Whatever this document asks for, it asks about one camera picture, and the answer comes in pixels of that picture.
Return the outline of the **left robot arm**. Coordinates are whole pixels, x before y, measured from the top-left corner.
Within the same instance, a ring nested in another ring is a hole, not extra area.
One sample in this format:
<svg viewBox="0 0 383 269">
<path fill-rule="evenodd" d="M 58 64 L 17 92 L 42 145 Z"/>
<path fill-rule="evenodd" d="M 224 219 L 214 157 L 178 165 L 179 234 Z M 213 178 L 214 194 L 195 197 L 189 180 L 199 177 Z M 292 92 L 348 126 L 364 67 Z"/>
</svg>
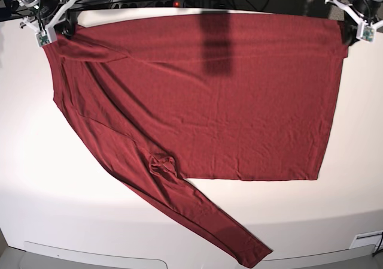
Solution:
<svg viewBox="0 0 383 269">
<path fill-rule="evenodd" d="M 344 12 L 343 43 L 351 46 L 358 41 L 372 43 L 378 29 L 382 28 L 382 19 L 378 17 L 378 10 L 382 0 L 325 0 Z"/>
</svg>

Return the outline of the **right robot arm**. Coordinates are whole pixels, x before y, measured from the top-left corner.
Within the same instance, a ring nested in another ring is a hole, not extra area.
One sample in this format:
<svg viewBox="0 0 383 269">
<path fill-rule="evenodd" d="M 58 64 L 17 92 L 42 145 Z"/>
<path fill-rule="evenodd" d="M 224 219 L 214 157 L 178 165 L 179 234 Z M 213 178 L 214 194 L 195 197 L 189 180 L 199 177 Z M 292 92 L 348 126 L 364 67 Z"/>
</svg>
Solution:
<svg viewBox="0 0 383 269">
<path fill-rule="evenodd" d="M 33 30 L 37 43 L 44 47 L 57 41 L 57 34 L 71 37 L 74 34 L 74 22 L 69 13 L 70 8 L 80 0 L 7 0 L 5 9 L 9 17 L 2 17 L 1 21 L 17 17 L 12 10 L 13 5 L 19 5 L 29 11 L 20 16 L 20 28 Z"/>
</svg>

